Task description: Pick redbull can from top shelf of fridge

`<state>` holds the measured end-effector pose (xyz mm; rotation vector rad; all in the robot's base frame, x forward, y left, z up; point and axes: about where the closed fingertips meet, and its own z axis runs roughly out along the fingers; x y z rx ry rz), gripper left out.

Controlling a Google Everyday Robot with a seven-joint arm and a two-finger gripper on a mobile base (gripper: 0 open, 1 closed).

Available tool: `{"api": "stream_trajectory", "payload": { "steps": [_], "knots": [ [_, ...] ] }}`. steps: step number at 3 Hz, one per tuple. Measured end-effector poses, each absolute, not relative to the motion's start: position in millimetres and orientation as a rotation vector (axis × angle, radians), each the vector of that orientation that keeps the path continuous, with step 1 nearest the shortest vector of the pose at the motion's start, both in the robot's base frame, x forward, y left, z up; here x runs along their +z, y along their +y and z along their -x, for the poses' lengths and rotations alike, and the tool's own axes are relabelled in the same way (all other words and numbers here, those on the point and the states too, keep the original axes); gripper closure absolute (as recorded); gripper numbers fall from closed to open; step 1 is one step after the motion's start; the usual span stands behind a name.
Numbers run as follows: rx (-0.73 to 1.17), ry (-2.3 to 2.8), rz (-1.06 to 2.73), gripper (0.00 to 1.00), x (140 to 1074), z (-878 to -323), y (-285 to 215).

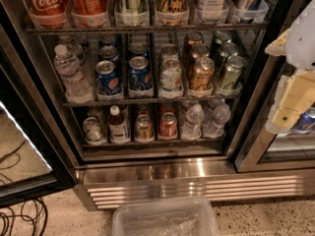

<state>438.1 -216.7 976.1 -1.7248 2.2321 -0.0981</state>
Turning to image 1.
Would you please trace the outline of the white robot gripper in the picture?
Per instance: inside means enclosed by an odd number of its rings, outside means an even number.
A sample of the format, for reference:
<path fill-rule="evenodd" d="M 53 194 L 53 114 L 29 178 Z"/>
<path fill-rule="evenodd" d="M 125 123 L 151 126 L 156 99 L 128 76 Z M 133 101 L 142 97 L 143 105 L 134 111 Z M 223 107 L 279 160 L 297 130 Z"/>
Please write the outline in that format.
<path fill-rule="evenodd" d="M 274 104 L 270 109 L 266 130 L 271 134 L 285 133 L 315 102 L 315 0 L 311 0 L 295 21 L 266 48 L 272 56 L 285 56 L 286 62 L 298 71 L 282 75 Z"/>

